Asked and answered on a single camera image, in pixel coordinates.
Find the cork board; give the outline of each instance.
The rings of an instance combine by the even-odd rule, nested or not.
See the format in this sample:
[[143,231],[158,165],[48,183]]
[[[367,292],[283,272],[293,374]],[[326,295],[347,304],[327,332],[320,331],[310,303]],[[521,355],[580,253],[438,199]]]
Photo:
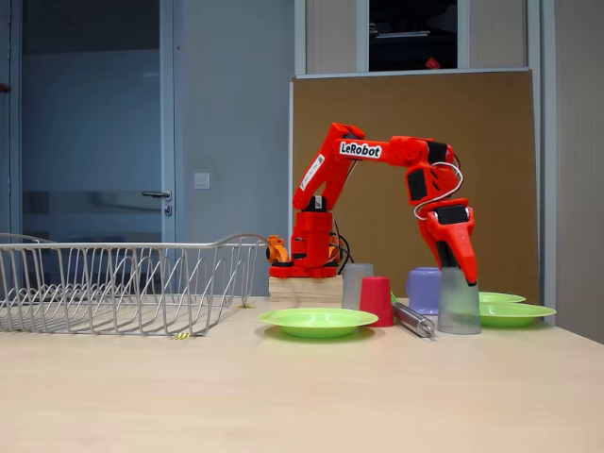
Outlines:
[[[361,76],[294,81],[294,187],[332,122],[368,139],[433,138],[453,146],[475,210],[481,291],[539,303],[537,212],[529,71]],[[407,201],[404,169],[360,162],[333,213],[357,262],[405,294],[410,269],[435,265]]]

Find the red robot arm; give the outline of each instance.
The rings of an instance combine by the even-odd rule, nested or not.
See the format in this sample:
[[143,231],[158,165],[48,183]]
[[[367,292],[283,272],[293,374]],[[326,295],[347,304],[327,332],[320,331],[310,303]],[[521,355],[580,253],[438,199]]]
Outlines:
[[[460,266],[469,284],[477,281],[470,234],[474,214],[465,199],[448,199],[460,184],[451,146],[432,139],[392,137],[365,140],[357,127],[334,123],[297,187],[291,260],[274,260],[272,277],[333,277],[331,248],[335,206],[352,166],[360,160],[407,167],[409,203],[415,206],[420,232],[439,266]],[[321,195],[317,189],[325,184]]]

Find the small yellow object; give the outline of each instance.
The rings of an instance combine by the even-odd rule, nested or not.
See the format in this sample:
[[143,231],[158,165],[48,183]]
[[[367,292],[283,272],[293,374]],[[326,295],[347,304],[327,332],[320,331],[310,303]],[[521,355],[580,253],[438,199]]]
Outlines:
[[191,334],[189,332],[180,332],[180,333],[176,334],[174,337],[172,337],[172,340],[186,340],[190,336],[191,336]]

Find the door handle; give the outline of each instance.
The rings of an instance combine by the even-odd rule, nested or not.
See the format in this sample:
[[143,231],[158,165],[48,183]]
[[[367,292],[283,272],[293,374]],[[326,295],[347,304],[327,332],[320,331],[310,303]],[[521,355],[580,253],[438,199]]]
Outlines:
[[150,196],[152,198],[164,198],[166,201],[172,200],[172,193],[167,192],[143,192],[143,196]]

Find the plate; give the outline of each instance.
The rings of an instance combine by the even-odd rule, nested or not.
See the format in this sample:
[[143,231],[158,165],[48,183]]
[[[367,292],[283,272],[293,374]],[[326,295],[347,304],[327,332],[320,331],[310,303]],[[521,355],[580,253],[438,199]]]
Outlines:
[[521,327],[555,313],[554,309],[541,305],[480,304],[480,323],[493,327]]
[[478,302],[481,304],[516,303],[527,300],[522,295],[478,292]]
[[279,326],[295,337],[335,338],[351,333],[358,326],[375,323],[372,313],[346,309],[286,309],[267,311],[258,317],[262,322]]

